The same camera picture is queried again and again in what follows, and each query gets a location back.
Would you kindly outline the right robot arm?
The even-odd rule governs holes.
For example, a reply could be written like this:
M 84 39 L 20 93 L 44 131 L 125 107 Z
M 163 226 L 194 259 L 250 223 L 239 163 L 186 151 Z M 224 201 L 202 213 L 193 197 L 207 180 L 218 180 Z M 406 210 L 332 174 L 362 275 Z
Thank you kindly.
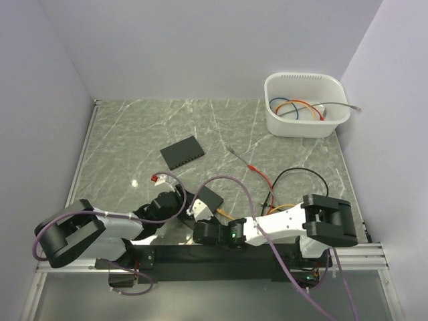
M 227 225 L 199 220 L 193 241 L 201 245 L 261 246 L 297 238 L 294 259 L 302 267 L 312 265 L 329 247 L 358 244 L 351 205 L 322 195 L 305 195 L 303 202 L 285 211 L 263 217 L 244 217 Z

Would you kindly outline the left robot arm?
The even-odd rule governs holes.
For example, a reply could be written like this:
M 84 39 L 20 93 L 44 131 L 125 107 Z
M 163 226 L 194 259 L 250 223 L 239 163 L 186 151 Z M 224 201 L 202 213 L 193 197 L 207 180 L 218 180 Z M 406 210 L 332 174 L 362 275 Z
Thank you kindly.
M 125 269 L 134 261 L 131 242 L 153 236 L 167 221 L 184 214 L 193 198 L 177 184 L 130 213 L 107 213 L 79 199 L 35 228 L 36 244 L 52 268 L 86 257 L 107 259 Z

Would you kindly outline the black network switch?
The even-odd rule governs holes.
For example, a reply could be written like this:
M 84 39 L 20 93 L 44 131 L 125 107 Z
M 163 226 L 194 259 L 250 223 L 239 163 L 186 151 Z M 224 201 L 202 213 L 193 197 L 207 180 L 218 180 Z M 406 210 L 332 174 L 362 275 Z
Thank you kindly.
M 187 209 L 192 205 L 192 201 L 194 198 L 194 194 L 186 191 L 186 195 L 187 195 L 187 202 L 185 205 L 185 209 L 183 210 L 183 212 L 178 216 L 178 219 L 181 220 L 183 223 L 192 223 L 192 222 L 196 222 L 192 217 L 189 217 L 187 215 Z M 212 191 L 210 188 L 208 187 L 203 187 L 198 195 L 197 195 L 197 199 L 200 199 L 201 201 L 203 201 L 205 204 L 208 205 L 208 207 L 210 208 L 210 210 L 214 214 L 216 213 L 217 209 L 220 208 L 220 206 L 223 204 L 224 200 L 221 196 L 219 196 L 217 193 L 215 193 L 214 191 Z
M 160 153 L 171 171 L 205 155 L 194 136 L 162 148 Z

